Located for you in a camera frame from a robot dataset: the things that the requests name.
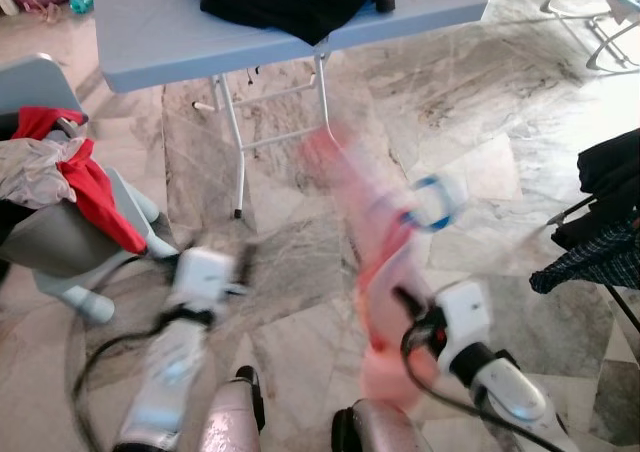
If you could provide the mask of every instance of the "red cloth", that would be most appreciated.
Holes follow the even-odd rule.
[[[18,113],[18,130],[12,139],[44,139],[59,118],[73,120],[77,124],[85,122],[82,112],[49,107],[21,107]]]
[[[84,116],[72,110],[23,107],[20,109],[18,131],[11,139],[42,140],[60,117],[81,123]],[[91,152],[93,141],[85,139],[78,152],[68,162],[56,164],[76,192],[78,209],[89,222],[123,249],[133,254],[144,253],[147,248],[146,241],[117,211],[111,192],[111,181],[100,166],[91,160]]]

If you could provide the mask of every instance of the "plaid shirt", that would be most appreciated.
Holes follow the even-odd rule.
[[[533,290],[546,294],[568,280],[640,288],[640,233],[633,227],[638,212],[608,225],[595,238],[577,245],[529,279]]]

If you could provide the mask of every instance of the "gray chair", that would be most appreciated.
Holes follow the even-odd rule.
[[[25,105],[82,111],[60,67],[43,54],[0,66],[0,114]],[[166,257],[177,253],[151,229],[150,223],[160,214],[158,207],[114,169],[107,168],[106,173],[118,211],[145,238],[148,254]],[[132,256],[66,201],[36,211],[0,245],[0,259],[31,268],[41,292],[96,323],[107,322],[115,306],[86,287]]]

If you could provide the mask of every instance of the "marble floor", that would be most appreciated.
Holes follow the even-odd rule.
[[[567,4],[595,0],[567,0]],[[553,395],[584,452],[640,450],[640,338],[604,289],[570,282],[534,294],[529,275],[562,250],[546,220],[581,198],[576,154],[638,127],[638,75],[588,71],[567,32],[538,11],[541,0],[491,0],[482,22],[336,53],[327,69],[331,115],[357,130],[392,180],[452,177],[466,200],[449,228],[426,237],[423,273],[433,288],[483,280],[496,323],[493,344]],[[586,30],[579,31],[589,40]],[[355,263],[326,190],[295,160],[295,143],[247,155],[245,216],[230,220],[235,162],[223,115],[203,114],[206,80],[116,95],[98,68],[93,18],[57,24],[0,17],[0,61],[51,54],[91,116],[96,158],[162,208],[173,239],[197,234],[233,253],[259,240],[254,292],[230,304],[209,340],[180,450],[196,450],[216,386],[242,364],[261,372],[265,452],[330,450],[334,411],[359,397],[365,339],[351,296]],[[235,99],[308,80],[308,61],[230,75]],[[318,123],[313,92],[242,109],[247,140]],[[0,440],[4,451],[83,450],[66,389],[86,354],[149,325],[168,293],[145,264],[103,293],[114,320],[87,326],[39,294],[12,267],[0,289]],[[640,295],[625,291],[636,313]],[[89,384],[94,420],[111,443],[136,387],[144,345],[121,348]],[[464,396],[453,380],[441,385]],[[497,449],[476,419],[424,398],[412,414],[435,452]]]

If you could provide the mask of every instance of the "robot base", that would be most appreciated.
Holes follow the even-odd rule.
[[[431,452],[431,448],[401,410],[362,399],[334,415],[331,451]]]

